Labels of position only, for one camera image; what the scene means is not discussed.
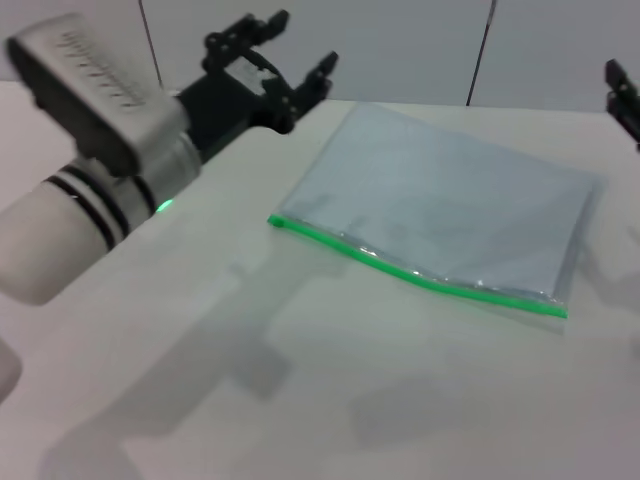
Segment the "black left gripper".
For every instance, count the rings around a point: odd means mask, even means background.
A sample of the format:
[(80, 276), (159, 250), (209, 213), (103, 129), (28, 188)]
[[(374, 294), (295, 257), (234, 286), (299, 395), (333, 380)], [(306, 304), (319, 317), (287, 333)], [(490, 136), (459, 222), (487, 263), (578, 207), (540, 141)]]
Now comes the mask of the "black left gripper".
[[(267, 20), (247, 14), (225, 30), (206, 36), (206, 60), (234, 61), (283, 33), (289, 19), (286, 10), (277, 11)], [(299, 119), (327, 98), (332, 88), (329, 76), (339, 55), (330, 52), (295, 90), (261, 54), (250, 51), (242, 58), (251, 67), (275, 75), (267, 82), (266, 94), (252, 92), (222, 70), (202, 76), (178, 94), (189, 120), (187, 134), (202, 163), (251, 128), (267, 128), (281, 135), (290, 133)]]

